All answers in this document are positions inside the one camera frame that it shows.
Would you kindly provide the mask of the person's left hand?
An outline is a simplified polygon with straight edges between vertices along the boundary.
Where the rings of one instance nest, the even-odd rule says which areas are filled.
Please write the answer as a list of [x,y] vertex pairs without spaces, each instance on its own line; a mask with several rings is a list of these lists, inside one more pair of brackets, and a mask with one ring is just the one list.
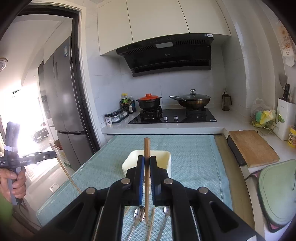
[[8,185],[8,180],[10,179],[15,180],[15,182],[12,184],[12,194],[18,199],[22,199],[25,197],[25,182],[27,181],[25,174],[25,167],[22,167],[20,173],[18,174],[7,169],[1,169],[1,194],[8,202],[11,203],[11,193]]

